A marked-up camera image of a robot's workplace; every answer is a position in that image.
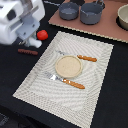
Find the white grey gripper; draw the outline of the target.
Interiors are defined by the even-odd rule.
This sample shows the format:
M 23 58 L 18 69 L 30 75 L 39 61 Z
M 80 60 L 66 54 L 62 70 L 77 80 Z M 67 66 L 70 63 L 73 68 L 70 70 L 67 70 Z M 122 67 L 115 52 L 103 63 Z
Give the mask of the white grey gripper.
M 31 15 L 27 15 L 22 18 L 23 24 L 16 30 L 18 38 L 25 46 L 34 46 L 39 48 L 42 42 L 36 38 L 36 31 L 38 30 L 40 23 Z

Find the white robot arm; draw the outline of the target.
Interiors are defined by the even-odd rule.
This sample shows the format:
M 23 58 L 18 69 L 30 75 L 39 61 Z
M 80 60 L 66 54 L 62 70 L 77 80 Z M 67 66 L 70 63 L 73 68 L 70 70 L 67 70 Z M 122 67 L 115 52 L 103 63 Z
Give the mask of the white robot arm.
M 42 0 L 0 0 L 0 44 L 39 48 L 36 31 L 44 16 Z

